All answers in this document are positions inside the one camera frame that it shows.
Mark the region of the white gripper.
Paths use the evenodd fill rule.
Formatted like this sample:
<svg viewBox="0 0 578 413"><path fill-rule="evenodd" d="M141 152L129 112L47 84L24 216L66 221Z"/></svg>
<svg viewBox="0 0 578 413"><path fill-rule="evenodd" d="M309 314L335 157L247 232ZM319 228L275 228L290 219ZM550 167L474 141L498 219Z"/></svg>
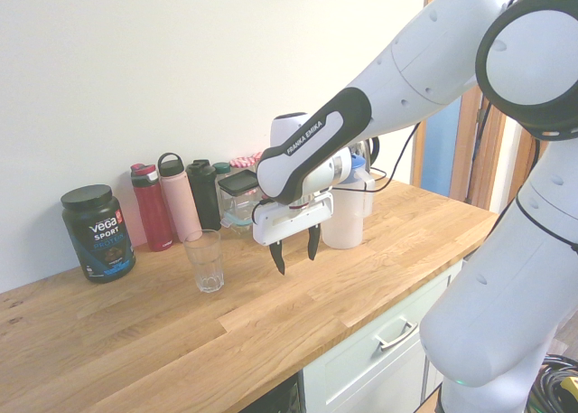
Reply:
<svg viewBox="0 0 578 413"><path fill-rule="evenodd" d="M315 196L302 208L292 208L277 202L256 209L253 238L263 246L269 246L270 254L278 271L285 274L283 242L302 230L308 230L308 258L315 260L319 242L320 225L333 214L333 197L330 192Z"/></svg>

